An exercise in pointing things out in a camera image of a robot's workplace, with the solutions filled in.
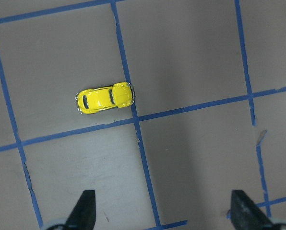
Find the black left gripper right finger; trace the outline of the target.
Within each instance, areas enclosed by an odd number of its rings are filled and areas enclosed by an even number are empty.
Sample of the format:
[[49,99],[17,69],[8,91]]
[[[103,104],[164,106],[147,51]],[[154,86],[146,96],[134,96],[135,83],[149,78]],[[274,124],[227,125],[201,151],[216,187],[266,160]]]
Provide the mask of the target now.
[[271,230],[272,222],[243,190],[232,190],[230,220],[236,230]]

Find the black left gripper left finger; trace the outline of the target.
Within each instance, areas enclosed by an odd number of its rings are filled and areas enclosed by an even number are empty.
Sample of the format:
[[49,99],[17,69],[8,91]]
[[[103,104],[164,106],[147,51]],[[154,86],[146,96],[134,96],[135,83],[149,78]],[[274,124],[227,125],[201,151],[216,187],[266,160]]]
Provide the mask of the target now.
[[64,224],[66,230],[93,230],[95,190],[84,190]]

